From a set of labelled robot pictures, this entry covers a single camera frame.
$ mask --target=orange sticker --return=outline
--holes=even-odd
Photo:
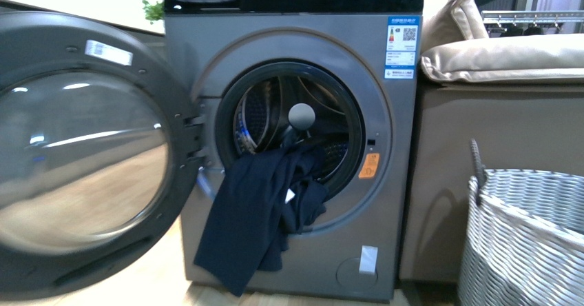
[[[377,173],[379,166],[379,153],[370,153],[365,157],[365,163],[359,173],[359,179],[372,179]]]

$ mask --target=white wicker basket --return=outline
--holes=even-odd
[[[584,305],[584,178],[481,171],[483,185],[481,172],[469,182],[461,304]]]

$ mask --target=washing machine door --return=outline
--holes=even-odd
[[[196,181],[201,126],[155,52],[65,14],[0,14],[0,298],[120,271]]]

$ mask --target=front-load washing machine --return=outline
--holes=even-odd
[[[224,171],[303,103],[332,198],[248,287],[390,299],[422,3],[165,0],[170,65],[102,23],[0,14],[0,298],[103,280],[181,211],[187,278],[217,285],[193,257]]]
[[[165,0],[169,62],[203,125],[204,165],[182,211],[187,278],[212,199],[241,155],[294,137],[326,151],[326,213],[248,289],[389,300],[396,276],[423,0]]]

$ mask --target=white paper label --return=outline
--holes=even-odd
[[[132,58],[134,56],[134,54],[131,52],[124,51],[122,49],[118,49],[114,46],[98,41],[93,41],[91,39],[87,40],[85,45],[85,54],[88,56],[111,61],[112,63],[119,63],[120,65],[124,66],[131,66]]]
[[[296,194],[292,190],[288,189],[288,193],[286,194],[286,202],[285,203],[286,204],[289,203],[292,200],[292,198],[294,198],[294,196],[296,196]]]
[[[414,70],[385,70],[386,79],[413,79]]]
[[[375,274],[377,265],[377,248],[375,246],[363,245],[361,248],[361,263],[359,264],[359,273]]]
[[[414,79],[420,16],[391,16],[387,21],[385,79]]]

